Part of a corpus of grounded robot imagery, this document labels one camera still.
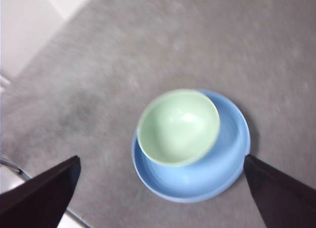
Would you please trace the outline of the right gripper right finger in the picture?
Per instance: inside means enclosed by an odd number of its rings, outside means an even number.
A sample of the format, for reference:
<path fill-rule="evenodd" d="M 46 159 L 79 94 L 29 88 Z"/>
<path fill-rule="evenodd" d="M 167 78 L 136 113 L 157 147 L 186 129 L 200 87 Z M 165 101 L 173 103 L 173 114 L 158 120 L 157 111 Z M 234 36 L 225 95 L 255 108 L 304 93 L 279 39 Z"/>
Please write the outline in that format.
<path fill-rule="evenodd" d="M 244 173 L 268 228 L 314 228 L 316 190 L 248 154 Z"/>

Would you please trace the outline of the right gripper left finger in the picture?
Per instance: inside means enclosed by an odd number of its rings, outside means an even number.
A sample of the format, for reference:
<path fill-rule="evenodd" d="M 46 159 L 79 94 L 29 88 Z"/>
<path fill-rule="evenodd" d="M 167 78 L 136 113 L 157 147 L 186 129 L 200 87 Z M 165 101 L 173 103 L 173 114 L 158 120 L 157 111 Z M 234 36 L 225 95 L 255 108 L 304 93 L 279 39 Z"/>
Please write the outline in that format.
<path fill-rule="evenodd" d="M 76 189 L 80 158 L 75 155 L 0 195 L 2 228 L 58 227 Z"/>

